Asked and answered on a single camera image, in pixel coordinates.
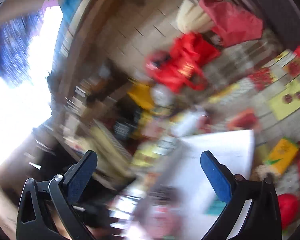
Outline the red plush apple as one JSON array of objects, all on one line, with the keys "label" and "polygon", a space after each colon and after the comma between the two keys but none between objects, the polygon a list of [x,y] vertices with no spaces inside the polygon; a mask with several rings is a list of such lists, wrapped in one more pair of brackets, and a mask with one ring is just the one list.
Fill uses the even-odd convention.
[{"label": "red plush apple", "polygon": [[285,230],[297,217],[299,212],[299,200],[297,196],[289,193],[277,197],[281,215],[282,230]]}]

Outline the braided rope knot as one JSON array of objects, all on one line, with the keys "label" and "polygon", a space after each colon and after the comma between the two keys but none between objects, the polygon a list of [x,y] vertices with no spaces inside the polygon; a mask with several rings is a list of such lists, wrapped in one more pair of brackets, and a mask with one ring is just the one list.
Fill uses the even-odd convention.
[{"label": "braided rope knot", "polygon": [[274,179],[276,176],[274,170],[271,168],[270,165],[267,164],[257,166],[254,171],[259,180],[264,180],[266,178]]}]

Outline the teal card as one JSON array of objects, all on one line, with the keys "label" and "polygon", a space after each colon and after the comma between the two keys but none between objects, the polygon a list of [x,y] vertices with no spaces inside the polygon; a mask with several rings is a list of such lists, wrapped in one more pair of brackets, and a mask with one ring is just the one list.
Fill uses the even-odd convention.
[{"label": "teal card", "polygon": [[226,203],[216,197],[205,211],[205,214],[218,217],[225,207]]}]

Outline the white storage box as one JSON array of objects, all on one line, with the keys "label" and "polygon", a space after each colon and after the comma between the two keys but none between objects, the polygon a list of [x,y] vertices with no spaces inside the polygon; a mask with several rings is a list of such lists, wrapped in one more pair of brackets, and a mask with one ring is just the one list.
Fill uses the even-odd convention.
[{"label": "white storage box", "polygon": [[240,130],[180,138],[177,147],[158,165],[161,175],[151,187],[175,187],[180,198],[180,239],[202,239],[217,216],[206,210],[216,194],[200,165],[200,156],[210,151],[233,174],[250,177],[255,149],[254,132]]}]

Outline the fruit pattern tablecloth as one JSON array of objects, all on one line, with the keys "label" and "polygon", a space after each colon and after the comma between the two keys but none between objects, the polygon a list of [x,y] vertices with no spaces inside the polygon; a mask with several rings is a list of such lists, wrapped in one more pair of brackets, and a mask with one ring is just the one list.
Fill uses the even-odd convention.
[{"label": "fruit pattern tablecloth", "polygon": [[[285,50],[260,69],[211,96],[208,105],[216,116],[212,132],[250,129],[254,132],[255,168],[265,164],[279,140],[287,137],[300,146],[300,58]],[[300,148],[281,177],[275,176],[278,194],[300,198]]]}]

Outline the yellow bag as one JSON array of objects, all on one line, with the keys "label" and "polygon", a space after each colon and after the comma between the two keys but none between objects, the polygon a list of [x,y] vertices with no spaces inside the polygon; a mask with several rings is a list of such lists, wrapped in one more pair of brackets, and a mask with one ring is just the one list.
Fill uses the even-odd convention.
[{"label": "yellow bag", "polygon": [[154,108],[154,102],[150,94],[151,88],[144,83],[133,83],[132,87],[128,90],[129,97],[142,109],[150,111]]}]

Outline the white helmet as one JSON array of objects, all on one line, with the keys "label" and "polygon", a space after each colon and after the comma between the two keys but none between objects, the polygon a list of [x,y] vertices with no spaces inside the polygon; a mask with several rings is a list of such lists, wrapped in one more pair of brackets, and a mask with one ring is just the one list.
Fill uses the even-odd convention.
[{"label": "white helmet", "polygon": [[168,107],[174,103],[175,94],[165,85],[156,84],[150,90],[153,102],[161,107]]}]

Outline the plaid blanket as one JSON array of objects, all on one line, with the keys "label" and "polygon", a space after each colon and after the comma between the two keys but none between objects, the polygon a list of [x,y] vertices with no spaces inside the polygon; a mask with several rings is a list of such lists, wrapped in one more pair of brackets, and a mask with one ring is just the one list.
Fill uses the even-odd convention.
[{"label": "plaid blanket", "polygon": [[221,55],[204,66],[211,83],[230,83],[260,67],[283,51],[275,34],[267,29],[258,40],[251,40],[221,50]]}]

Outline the red helmet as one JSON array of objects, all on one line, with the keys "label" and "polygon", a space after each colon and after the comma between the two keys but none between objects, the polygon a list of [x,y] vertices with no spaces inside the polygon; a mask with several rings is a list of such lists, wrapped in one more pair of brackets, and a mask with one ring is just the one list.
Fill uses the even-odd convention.
[{"label": "red helmet", "polygon": [[170,54],[164,50],[155,50],[145,58],[145,70],[147,74],[159,70],[171,58]]}]

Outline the red shiny gift bag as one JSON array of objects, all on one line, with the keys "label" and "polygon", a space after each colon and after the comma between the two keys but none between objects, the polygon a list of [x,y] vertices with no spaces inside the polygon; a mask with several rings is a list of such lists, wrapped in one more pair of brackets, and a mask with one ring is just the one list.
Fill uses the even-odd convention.
[{"label": "red shiny gift bag", "polygon": [[170,60],[152,75],[148,75],[174,93],[179,93],[185,86],[196,91],[204,90],[207,79],[202,67],[221,54],[201,34],[193,32],[176,38],[168,53]]}]

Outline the dark red fabric bag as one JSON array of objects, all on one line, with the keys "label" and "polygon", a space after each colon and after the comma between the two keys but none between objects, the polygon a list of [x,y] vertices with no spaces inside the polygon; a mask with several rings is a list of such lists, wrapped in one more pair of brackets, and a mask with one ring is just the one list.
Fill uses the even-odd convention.
[{"label": "dark red fabric bag", "polygon": [[225,0],[200,0],[199,5],[213,21],[212,31],[223,47],[262,37],[263,21],[244,8]]}]

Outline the cream folded foam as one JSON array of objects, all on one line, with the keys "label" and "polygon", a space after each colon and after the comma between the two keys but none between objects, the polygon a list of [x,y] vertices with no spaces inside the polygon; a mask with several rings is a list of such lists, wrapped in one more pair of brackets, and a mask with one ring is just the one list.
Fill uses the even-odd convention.
[{"label": "cream folded foam", "polygon": [[176,16],[176,25],[183,34],[205,33],[215,25],[197,0],[183,0]]}]

